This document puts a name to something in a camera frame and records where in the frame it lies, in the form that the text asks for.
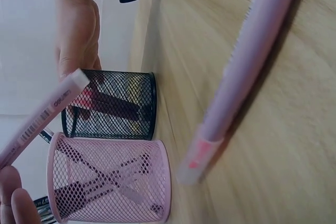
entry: highlighter cap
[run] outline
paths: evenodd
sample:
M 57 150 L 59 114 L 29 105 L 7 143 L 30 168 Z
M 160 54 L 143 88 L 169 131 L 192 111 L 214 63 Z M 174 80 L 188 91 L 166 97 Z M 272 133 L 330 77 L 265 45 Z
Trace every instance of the highlighter cap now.
M 210 142 L 202 138 L 198 130 L 189 150 L 177 170 L 176 179 L 185 185 L 196 184 L 224 139 Z

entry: mesh pencil cup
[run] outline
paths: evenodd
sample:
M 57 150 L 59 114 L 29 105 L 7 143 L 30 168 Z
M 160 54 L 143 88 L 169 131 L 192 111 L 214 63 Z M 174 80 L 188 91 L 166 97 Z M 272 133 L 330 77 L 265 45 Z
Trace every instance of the mesh pencil cup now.
M 62 111 L 66 137 L 152 139 L 156 120 L 153 73 L 83 72 L 90 84 Z
M 52 214 L 108 223 L 166 222 L 169 162 L 161 141 L 66 138 L 51 140 L 47 189 Z

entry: wooden desk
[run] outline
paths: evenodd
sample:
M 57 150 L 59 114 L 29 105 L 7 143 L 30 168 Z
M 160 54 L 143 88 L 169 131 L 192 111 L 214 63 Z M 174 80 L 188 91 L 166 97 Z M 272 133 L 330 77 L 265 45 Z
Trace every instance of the wooden desk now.
M 140 0 L 130 70 L 154 71 L 158 81 L 168 223 L 336 223 L 336 0 L 294 1 L 225 151 L 200 185 L 175 180 L 248 5 Z

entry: marker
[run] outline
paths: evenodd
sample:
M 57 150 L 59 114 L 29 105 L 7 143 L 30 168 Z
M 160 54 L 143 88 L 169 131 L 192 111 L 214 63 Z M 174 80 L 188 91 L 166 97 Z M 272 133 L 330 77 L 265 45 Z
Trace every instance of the marker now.
M 196 183 L 224 142 L 279 33 L 291 0 L 252 0 L 247 18 L 203 123 L 177 172 L 182 184 Z
M 32 140 L 89 84 L 80 70 L 67 76 L 49 97 L 21 125 L 0 152 L 0 169 L 11 165 Z

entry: white floor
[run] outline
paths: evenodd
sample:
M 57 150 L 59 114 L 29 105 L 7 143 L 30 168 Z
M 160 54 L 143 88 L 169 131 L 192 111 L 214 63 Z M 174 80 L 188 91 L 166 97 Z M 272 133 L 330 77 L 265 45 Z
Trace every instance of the white floor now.
M 101 15 L 103 69 L 127 69 L 139 2 L 96 0 Z M 53 0 L 0 0 L 0 148 L 57 85 Z M 60 117 L 49 127 L 60 131 Z M 37 137 L 15 162 L 33 199 L 46 195 L 48 144 Z

